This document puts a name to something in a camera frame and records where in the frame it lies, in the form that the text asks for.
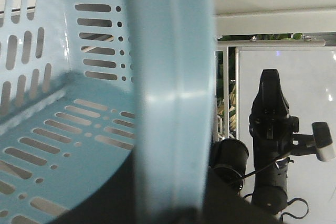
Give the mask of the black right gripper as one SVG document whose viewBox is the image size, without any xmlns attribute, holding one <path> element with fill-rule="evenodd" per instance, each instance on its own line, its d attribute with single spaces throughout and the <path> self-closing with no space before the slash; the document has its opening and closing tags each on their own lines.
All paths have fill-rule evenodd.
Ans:
<svg viewBox="0 0 336 224">
<path fill-rule="evenodd" d="M 278 120 L 266 118 L 269 107 Z M 289 116 L 289 105 L 282 93 L 277 69 L 262 71 L 251 114 L 249 131 L 253 137 L 254 163 L 269 164 L 288 154 L 293 146 L 293 134 L 299 131 L 299 118 Z"/>
</svg>

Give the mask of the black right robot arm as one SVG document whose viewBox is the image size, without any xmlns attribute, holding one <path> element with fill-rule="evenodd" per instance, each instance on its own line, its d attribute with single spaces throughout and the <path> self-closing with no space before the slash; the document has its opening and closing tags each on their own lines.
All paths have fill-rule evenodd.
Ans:
<svg viewBox="0 0 336 224">
<path fill-rule="evenodd" d="M 299 119 L 289 113 L 276 69 L 261 73 L 249 116 L 255 175 L 252 204 L 276 215 L 287 207 L 287 170 Z"/>
</svg>

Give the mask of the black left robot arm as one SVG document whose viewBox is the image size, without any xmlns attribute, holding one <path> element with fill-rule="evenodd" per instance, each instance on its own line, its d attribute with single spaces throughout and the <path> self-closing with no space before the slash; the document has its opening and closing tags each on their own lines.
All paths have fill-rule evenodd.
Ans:
<svg viewBox="0 0 336 224">
<path fill-rule="evenodd" d="M 212 142 L 209 153 L 207 191 L 227 191 L 240 196 L 244 186 L 249 151 L 235 138 Z"/>
</svg>

